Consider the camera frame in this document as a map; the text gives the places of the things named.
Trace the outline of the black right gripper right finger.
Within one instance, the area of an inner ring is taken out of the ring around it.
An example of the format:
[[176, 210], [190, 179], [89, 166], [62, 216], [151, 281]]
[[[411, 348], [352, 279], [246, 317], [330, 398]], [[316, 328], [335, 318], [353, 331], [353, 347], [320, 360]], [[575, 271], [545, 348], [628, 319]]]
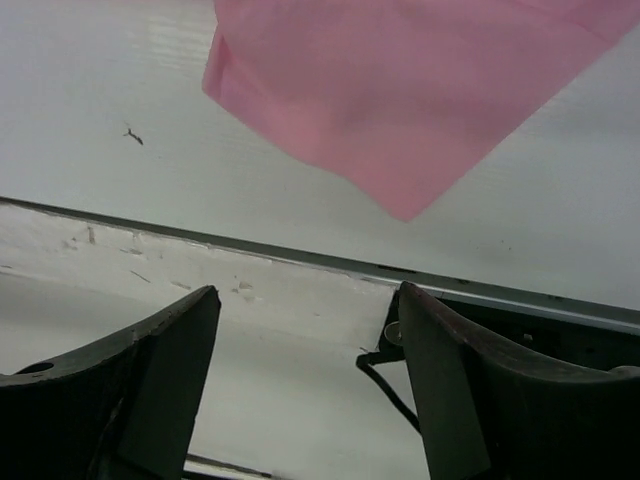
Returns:
[[433, 479], [635, 479], [639, 364], [562, 361], [455, 312], [418, 286], [399, 324]]

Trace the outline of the pink t shirt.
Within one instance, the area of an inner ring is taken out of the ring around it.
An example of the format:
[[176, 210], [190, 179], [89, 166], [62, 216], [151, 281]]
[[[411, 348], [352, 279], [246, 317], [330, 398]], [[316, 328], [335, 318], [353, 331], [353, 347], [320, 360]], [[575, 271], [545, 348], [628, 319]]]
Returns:
[[218, 1], [202, 87], [409, 221], [639, 23], [635, 1]]

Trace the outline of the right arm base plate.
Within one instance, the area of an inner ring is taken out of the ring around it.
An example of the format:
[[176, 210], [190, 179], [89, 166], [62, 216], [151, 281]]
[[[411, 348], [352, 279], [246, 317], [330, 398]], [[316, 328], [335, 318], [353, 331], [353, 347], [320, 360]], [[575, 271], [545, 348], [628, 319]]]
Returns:
[[[409, 424], [419, 430], [416, 413], [374, 369], [376, 365], [405, 360], [399, 333], [399, 297], [398, 291], [392, 296], [377, 349], [359, 355], [356, 367], [382, 390]], [[449, 294], [443, 294], [437, 299], [479, 325], [562, 361], [605, 370], [639, 364], [639, 327], [622, 322], [637, 320], [637, 312], [616, 310], [616, 317], [613, 319], [582, 318], [576, 312], [519, 311], [514, 306], [480, 300], [469, 302], [453, 298]]]

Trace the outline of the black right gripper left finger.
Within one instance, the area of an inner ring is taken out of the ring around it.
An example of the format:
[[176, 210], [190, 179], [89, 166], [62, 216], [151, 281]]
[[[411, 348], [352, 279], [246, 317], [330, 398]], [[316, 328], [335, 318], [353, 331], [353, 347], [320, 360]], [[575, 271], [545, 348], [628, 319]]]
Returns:
[[205, 286], [2, 376], [2, 478], [181, 478], [219, 315], [218, 292]]

